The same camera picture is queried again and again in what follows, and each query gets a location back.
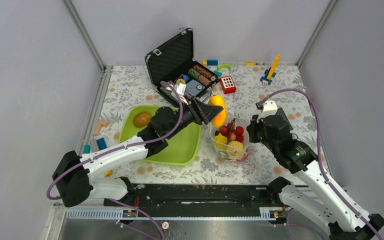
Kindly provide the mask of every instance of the red toy block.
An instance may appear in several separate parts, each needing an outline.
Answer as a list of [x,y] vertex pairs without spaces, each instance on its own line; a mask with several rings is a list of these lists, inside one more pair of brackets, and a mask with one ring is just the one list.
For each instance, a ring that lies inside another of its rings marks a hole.
[[219,81],[224,94],[232,94],[236,92],[236,86],[233,82],[232,76],[222,76]]

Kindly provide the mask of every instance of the green tray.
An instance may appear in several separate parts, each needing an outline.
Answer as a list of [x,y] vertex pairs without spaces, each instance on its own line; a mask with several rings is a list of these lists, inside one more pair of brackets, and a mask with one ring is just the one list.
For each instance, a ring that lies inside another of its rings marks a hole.
[[[139,105],[132,108],[132,110],[128,113],[123,128],[121,129],[120,139],[118,142],[122,143],[130,139],[145,128],[138,128],[133,125],[133,119],[137,114],[147,112],[151,114],[151,116],[154,116],[158,108],[160,108],[160,106],[154,105]],[[168,140],[168,147],[153,156],[143,159],[143,161],[156,164],[180,166],[189,164],[197,155],[201,139],[201,128],[202,126],[196,123],[189,124],[189,126]]]

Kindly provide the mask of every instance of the white panel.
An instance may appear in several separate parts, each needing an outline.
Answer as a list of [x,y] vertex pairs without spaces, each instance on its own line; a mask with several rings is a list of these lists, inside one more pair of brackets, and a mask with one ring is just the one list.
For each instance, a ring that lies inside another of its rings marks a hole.
[[295,63],[329,0],[73,0],[107,65],[144,65],[144,56],[194,29],[195,59]]
[[38,240],[100,71],[62,1],[0,0],[0,240]]
[[336,180],[384,217],[384,1],[339,1],[301,73]]

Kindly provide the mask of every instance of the kiwi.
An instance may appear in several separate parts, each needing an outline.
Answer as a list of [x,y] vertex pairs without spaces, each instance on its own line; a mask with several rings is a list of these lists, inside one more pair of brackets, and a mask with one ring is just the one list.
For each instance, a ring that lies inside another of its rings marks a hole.
[[150,123],[151,117],[151,114],[145,111],[138,113],[136,116],[134,116],[133,125],[137,128],[146,127]]

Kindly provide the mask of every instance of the patterned table surface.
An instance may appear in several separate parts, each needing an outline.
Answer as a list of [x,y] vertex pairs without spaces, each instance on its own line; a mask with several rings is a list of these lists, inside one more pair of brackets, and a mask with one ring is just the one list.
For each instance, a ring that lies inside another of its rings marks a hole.
[[[229,115],[251,119],[259,114],[255,103],[277,90],[296,88],[303,90],[303,81],[297,66],[277,67],[277,75],[271,85],[264,85],[260,77],[265,66],[232,66],[222,69],[223,76],[231,75],[236,92],[224,95],[218,83],[214,94],[224,97]],[[316,152],[316,121],[303,95],[296,92],[280,93],[272,98],[285,111],[298,138]],[[99,120],[108,120],[109,126],[102,128],[100,135],[107,138],[107,145],[118,143],[120,131],[129,111],[137,105],[170,106],[151,84],[146,66],[114,66]],[[324,154],[321,156],[327,164]],[[113,169],[112,177],[128,177],[132,183],[144,184],[235,184],[266,185],[282,176],[296,185],[304,185],[280,166],[271,152],[262,144],[250,146],[246,161],[232,163],[222,159],[213,148],[209,137],[209,126],[202,126],[198,153],[190,164],[184,166],[133,161]]]

